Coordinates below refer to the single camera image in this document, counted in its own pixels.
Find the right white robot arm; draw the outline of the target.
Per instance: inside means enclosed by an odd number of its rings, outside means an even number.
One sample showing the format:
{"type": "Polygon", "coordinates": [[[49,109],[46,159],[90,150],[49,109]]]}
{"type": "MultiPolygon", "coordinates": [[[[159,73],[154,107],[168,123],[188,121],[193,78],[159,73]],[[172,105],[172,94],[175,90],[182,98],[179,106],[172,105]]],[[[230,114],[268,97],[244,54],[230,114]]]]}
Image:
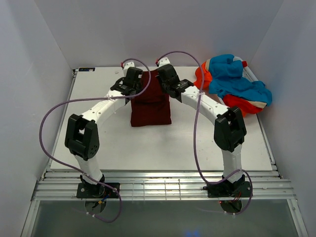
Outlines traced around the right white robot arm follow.
{"type": "Polygon", "coordinates": [[[219,104],[204,96],[192,82],[180,80],[171,63],[157,63],[157,67],[157,78],[163,92],[195,109],[197,115],[202,114],[214,126],[214,141],[222,151],[224,170],[222,180],[207,182],[208,196],[235,196],[245,183],[241,149],[247,131],[241,110],[219,104]]]}

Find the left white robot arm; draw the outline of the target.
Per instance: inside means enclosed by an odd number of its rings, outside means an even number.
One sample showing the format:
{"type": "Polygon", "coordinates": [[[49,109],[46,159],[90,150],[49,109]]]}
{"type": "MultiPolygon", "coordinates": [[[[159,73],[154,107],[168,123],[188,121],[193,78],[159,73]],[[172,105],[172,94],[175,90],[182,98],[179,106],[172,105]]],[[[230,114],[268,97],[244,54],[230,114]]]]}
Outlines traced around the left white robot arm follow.
{"type": "Polygon", "coordinates": [[[125,63],[124,77],[116,81],[104,100],[81,115],[72,114],[68,119],[65,146],[83,171],[80,179],[84,189],[93,197],[100,197],[105,191],[102,183],[105,178],[96,158],[100,147],[98,127],[118,109],[125,106],[131,100],[131,96],[141,92],[142,72],[135,67],[134,62],[125,63]]]}

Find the dark red t shirt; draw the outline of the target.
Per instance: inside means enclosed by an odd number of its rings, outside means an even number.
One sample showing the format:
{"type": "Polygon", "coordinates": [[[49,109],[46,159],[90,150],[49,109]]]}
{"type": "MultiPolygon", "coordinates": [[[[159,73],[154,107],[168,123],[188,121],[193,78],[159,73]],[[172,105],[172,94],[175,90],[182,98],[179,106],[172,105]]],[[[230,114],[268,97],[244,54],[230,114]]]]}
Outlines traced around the dark red t shirt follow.
{"type": "Polygon", "coordinates": [[[131,100],[132,127],[172,124],[169,95],[162,91],[157,75],[157,70],[142,74],[143,85],[149,86],[131,100]]]}

